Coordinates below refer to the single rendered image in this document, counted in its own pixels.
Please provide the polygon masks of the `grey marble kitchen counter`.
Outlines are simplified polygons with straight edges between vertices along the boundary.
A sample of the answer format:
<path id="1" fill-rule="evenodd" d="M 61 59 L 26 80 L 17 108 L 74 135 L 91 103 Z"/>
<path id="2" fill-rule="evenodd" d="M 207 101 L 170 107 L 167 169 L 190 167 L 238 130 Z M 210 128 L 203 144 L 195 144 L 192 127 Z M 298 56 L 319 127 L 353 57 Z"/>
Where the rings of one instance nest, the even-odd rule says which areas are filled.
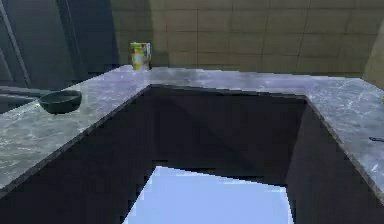
<path id="1" fill-rule="evenodd" d="M 384 90 L 362 79 L 122 66 L 77 90 L 0 115 L 0 224 L 123 224 L 158 166 L 282 186 L 296 224 L 384 224 Z"/>

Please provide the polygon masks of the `green and yellow box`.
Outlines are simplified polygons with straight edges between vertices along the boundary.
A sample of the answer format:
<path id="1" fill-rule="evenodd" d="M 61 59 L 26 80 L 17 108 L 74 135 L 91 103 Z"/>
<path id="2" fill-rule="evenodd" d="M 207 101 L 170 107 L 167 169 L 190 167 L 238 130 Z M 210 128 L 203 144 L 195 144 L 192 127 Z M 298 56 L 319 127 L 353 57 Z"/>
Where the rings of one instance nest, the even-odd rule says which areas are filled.
<path id="1" fill-rule="evenodd" d="M 132 42 L 130 55 L 134 70 L 151 70 L 151 44 L 144 42 Z"/>

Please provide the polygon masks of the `black frying pan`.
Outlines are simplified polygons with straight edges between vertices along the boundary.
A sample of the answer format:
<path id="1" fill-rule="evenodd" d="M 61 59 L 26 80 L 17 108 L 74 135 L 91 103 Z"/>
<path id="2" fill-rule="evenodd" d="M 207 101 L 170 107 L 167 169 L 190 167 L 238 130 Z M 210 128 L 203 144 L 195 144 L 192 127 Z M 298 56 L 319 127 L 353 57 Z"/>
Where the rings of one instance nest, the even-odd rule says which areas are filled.
<path id="1" fill-rule="evenodd" d="M 83 94 L 78 90 L 44 90 L 12 86 L 0 86 L 0 114 L 37 102 L 50 114 L 66 114 L 77 110 Z"/>

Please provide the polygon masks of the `dark fridge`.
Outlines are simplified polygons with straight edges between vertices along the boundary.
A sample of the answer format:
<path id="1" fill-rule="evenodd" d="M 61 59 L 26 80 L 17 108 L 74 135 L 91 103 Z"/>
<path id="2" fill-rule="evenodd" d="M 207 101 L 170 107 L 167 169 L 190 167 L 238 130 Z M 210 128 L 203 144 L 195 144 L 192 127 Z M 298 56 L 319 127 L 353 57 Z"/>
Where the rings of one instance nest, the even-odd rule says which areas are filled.
<path id="1" fill-rule="evenodd" d="M 0 114 L 118 66 L 110 0 L 0 0 Z"/>

